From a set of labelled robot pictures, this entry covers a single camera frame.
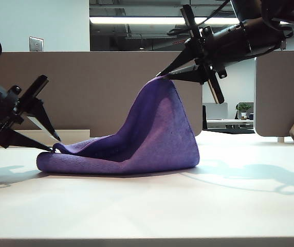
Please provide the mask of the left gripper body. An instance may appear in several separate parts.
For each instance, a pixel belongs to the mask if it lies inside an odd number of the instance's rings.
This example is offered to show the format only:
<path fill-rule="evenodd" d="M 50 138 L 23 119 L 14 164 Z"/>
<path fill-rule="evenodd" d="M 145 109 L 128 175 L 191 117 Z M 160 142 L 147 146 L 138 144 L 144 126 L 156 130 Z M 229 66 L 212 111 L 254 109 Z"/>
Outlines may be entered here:
<path fill-rule="evenodd" d="M 40 75 L 27 91 L 19 97 L 22 89 L 14 85 L 9 90 L 0 86 L 0 132 L 5 129 L 12 129 L 14 124 L 22 124 L 24 112 L 21 109 L 21 99 L 38 99 L 37 95 L 48 83 L 45 75 Z"/>

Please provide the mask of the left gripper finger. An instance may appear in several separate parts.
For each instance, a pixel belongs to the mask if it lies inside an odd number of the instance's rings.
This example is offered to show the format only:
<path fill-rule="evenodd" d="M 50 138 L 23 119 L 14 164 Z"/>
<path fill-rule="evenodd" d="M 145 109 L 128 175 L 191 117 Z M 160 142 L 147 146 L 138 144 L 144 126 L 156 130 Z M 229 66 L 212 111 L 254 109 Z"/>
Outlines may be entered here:
<path fill-rule="evenodd" d="M 52 126 L 50 119 L 44 109 L 43 101 L 40 99 L 21 99 L 21 109 L 24 115 L 30 119 L 41 130 L 47 132 L 50 137 L 61 141 L 56 130 Z"/>
<path fill-rule="evenodd" d="M 28 138 L 12 129 L 5 129 L 0 132 L 0 146 L 8 148 L 10 146 L 15 147 L 28 147 L 37 148 L 51 152 L 52 150 L 34 139 Z"/>

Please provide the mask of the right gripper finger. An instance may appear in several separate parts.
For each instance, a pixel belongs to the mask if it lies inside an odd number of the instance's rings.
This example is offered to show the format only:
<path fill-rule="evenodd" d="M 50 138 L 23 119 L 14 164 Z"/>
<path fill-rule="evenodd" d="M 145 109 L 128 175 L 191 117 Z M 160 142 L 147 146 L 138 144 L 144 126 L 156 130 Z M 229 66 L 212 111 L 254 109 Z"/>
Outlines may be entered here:
<path fill-rule="evenodd" d="M 200 73 L 199 65 L 191 65 L 180 68 L 182 65 L 194 60 L 195 56 L 189 48 L 185 48 L 163 71 L 159 72 L 157 76 L 188 76 Z"/>
<path fill-rule="evenodd" d="M 166 74 L 166 78 L 204 84 L 206 82 L 206 70 L 202 65 L 191 65 L 169 72 Z"/>

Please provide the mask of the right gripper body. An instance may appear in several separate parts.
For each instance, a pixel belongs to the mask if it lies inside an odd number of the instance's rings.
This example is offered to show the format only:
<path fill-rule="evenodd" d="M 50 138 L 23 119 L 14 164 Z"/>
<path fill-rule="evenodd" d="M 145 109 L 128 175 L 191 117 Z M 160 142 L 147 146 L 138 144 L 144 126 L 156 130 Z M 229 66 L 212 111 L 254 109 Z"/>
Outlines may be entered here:
<path fill-rule="evenodd" d="M 213 33 L 210 26 L 198 28 L 192 8 L 184 5 L 182 16 L 189 29 L 190 38 L 185 46 L 195 56 L 195 65 L 202 65 L 206 70 L 206 82 L 216 103 L 223 103 L 224 96 L 217 78 L 227 77 L 225 67 L 228 63 L 238 60 L 238 56 L 245 54 L 247 47 L 240 25 L 230 26 L 220 32 Z"/>

